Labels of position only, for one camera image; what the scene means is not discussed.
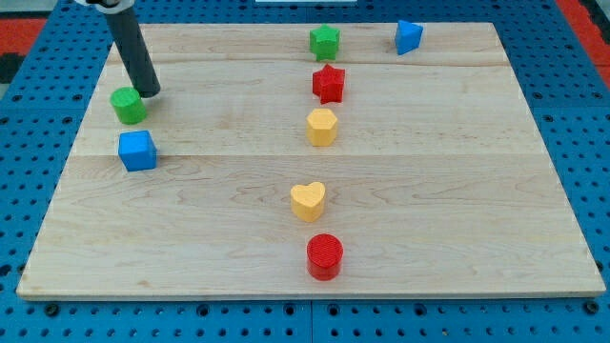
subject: blue perforated surface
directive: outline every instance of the blue perforated surface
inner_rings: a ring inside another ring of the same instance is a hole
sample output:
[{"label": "blue perforated surface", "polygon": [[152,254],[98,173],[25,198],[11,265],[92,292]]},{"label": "blue perforated surface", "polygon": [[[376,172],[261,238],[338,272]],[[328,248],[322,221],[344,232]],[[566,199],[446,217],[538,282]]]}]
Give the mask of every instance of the blue perforated surface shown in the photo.
[{"label": "blue perforated surface", "polygon": [[[138,0],[143,23],[490,21],[582,230],[610,275],[610,94],[552,1]],[[607,342],[610,300],[28,303],[14,289],[111,43],[62,0],[0,102],[0,341]]]}]

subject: red star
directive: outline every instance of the red star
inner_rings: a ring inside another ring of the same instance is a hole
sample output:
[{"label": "red star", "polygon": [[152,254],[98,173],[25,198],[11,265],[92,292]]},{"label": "red star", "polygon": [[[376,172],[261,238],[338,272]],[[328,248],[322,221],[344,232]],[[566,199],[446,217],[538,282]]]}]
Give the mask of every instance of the red star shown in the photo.
[{"label": "red star", "polygon": [[314,94],[320,97],[320,104],[343,101],[345,70],[329,65],[314,72]]}]

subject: blue cube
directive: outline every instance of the blue cube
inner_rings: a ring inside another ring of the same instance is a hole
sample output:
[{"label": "blue cube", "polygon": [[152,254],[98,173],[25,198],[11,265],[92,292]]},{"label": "blue cube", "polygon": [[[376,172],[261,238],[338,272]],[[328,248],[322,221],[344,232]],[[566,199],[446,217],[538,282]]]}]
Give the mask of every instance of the blue cube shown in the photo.
[{"label": "blue cube", "polygon": [[423,27],[405,20],[398,20],[396,27],[396,51],[399,55],[419,48]]},{"label": "blue cube", "polygon": [[118,156],[127,172],[156,167],[156,148],[148,131],[123,132],[118,138]]}]

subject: yellow heart block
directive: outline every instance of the yellow heart block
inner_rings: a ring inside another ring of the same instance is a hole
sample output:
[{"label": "yellow heart block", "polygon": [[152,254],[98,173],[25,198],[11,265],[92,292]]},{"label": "yellow heart block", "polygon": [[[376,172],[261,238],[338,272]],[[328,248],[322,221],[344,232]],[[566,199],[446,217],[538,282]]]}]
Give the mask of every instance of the yellow heart block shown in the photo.
[{"label": "yellow heart block", "polygon": [[315,109],[307,116],[307,138],[314,147],[328,147],[336,138],[337,119],[329,109]]},{"label": "yellow heart block", "polygon": [[290,190],[291,208],[300,219],[312,223],[324,212],[326,188],[321,182],[296,185]]}]

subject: toy block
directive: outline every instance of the toy block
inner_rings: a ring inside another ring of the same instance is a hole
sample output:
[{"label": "toy block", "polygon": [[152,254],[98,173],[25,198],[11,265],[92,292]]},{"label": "toy block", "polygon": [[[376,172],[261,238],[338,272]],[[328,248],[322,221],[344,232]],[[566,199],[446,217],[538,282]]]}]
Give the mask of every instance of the toy block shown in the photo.
[{"label": "toy block", "polygon": [[405,20],[398,20],[396,27],[396,52],[401,55],[419,47],[423,27]]},{"label": "toy block", "polygon": [[315,109],[307,116],[307,138],[314,147],[328,147],[335,141],[338,120],[329,109]]},{"label": "toy block", "polygon": [[314,72],[313,92],[320,97],[320,104],[343,101],[345,85],[345,70],[325,65],[320,71]]},{"label": "toy block", "polygon": [[307,271],[320,281],[335,278],[341,272],[342,259],[341,241],[331,234],[314,236],[307,244]]},{"label": "toy block", "polygon": [[127,172],[156,167],[156,147],[148,131],[123,132],[118,139],[118,155]]},{"label": "toy block", "polygon": [[312,182],[307,186],[293,186],[290,190],[293,213],[301,220],[315,222],[324,212],[325,192],[326,189],[321,182]]},{"label": "toy block", "polygon": [[322,24],[309,32],[309,50],[315,53],[315,60],[335,60],[339,51],[341,30]]},{"label": "toy block", "polygon": [[111,104],[118,120],[126,125],[133,125],[146,118],[146,108],[140,94],[133,87],[123,87],[111,95]]}]

